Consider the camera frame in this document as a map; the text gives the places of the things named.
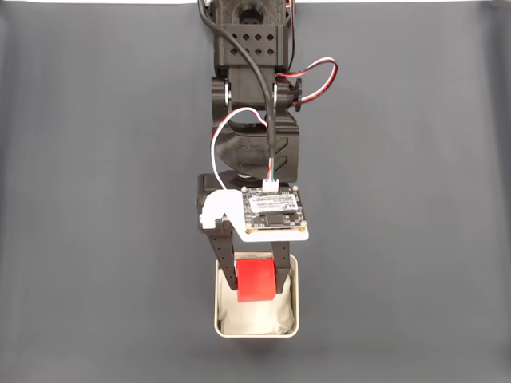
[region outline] red cube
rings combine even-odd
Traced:
[[[271,301],[277,293],[273,258],[238,259],[238,302]]]

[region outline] wire connector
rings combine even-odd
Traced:
[[[279,191],[279,179],[263,180],[263,193],[276,193]]]

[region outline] circuit board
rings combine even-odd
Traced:
[[[247,232],[257,230],[301,230],[307,227],[297,187],[281,187],[276,193],[262,188],[243,188]]]

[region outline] gray fabric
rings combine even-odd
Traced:
[[[339,61],[297,115],[301,329],[236,342],[213,329],[196,232],[213,74],[196,7],[1,4],[0,381],[509,381],[488,16],[299,7],[295,68]]]

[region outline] black cable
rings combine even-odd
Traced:
[[[287,66],[287,71],[291,70],[291,65],[293,65],[293,60],[295,60],[295,0],[289,0],[289,13],[291,15],[291,36],[292,36],[292,48],[291,48],[291,60],[289,61],[289,65]]]
[[[264,104],[266,109],[266,118],[268,122],[268,146],[270,151],[270,158],[275,157],[275,142],[276,142],[276,132],[275,132],[275,110],[273,109],[273,97],[271,96],[270,89],[266,83],[263,73],[261,69],[256,64],[254,59],[250,57],[245,48],[224,28],[218,26],[213,20],[211,20],[207,14],[205,9],[204,0],[198,0],[197,2],[199,6],[199,14],[200,18],[215,33],[219,34],[222,38],[227,40],[229,44],[234,46],[238,53],[243,57],[243,59],[247,62],[247,64],[251,67],[252,71],[257,77],[257,81],[261,85],[261,89],[263,90],[264,96]]]

